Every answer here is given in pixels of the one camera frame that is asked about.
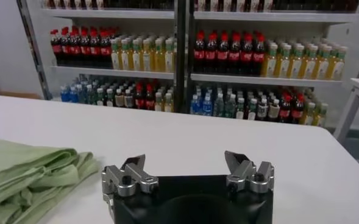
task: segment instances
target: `table surface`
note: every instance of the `table surface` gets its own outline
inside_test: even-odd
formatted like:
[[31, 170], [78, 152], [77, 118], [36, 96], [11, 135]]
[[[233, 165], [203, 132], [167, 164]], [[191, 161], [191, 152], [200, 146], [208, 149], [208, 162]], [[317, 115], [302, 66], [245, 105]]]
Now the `table surface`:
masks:
[[[278, 224], [359, 223], [359, 164], [324, 129], [0, 97], [0, 139], [92, 151], [120, 166], [146, 154], [151, 175], [220, 175], [224, 151], [275, 167]], [[93, 175], [40, 224], [111, 223]]]

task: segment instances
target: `metal gripper jaw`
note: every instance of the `metal gripper jaw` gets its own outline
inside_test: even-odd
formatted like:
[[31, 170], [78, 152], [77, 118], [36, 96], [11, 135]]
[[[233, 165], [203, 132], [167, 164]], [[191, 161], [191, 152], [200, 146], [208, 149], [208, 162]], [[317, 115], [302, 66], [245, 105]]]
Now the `metal gripper jaw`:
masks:
[[269, 162], [256, 165], [245, 155], [225, 151], [226, 162], [231, 172], [227, 176], [227, 187], [235, 193], [250, 190], [264, 194], [274, 188], [274, 167]]

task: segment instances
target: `white wall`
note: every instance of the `white wall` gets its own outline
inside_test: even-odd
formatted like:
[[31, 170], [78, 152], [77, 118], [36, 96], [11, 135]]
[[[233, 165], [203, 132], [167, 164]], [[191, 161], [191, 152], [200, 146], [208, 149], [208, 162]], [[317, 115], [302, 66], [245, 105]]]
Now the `white wall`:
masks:
[[0, 90], [43, 97], [15, 0], [0, 0]]

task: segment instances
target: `metal shelf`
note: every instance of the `metal shelf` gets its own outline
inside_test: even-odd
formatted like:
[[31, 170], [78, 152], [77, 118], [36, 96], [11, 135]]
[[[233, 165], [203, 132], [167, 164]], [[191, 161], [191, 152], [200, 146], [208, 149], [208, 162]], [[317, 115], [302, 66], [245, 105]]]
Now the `metal shelf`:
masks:
[[174, 19], [173, 11], [155, 10], [70, 10], [42, 9], [47, 15], [61, 18]]
[[195, 19], [275, 21], [275, 22], [316, 22], [352, 23], [359, 19], [357, 13], [297, 13], [297, 12], [194, 12]]
[[174, 74], [167, 72], [141, 72], [141, 71], [125, 71], [113, 69], [96, 69], [96, 68], [78, 68], [65, 66], [51, 66], [52, 72], [55, 74], [86, 74], [86, 75], [107, 75], [115, 77], [133, 77], [148, 79], [168, 79], [173, 80]]
[[247, 76], [232, 76], [232, 75], [209, 75], [209, 74], [192, 74], [191, 79], [194, 81], [204, 81], [204, 82], [247, 83], [247, 84], [257, 84], [257, 85], [306, 86], [306, 87], [340, 86], [342, 84], [342, 81], [280, 79], [280, 78], [247, 77]]

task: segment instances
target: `green cloth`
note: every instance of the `green cloth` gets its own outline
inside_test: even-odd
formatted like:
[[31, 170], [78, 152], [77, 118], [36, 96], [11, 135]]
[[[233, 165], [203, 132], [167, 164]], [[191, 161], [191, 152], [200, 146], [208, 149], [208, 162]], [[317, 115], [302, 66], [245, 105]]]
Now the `green cloth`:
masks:
[[98, 171], [90, 152], [0, 140], [0, 224], [34, 224]]

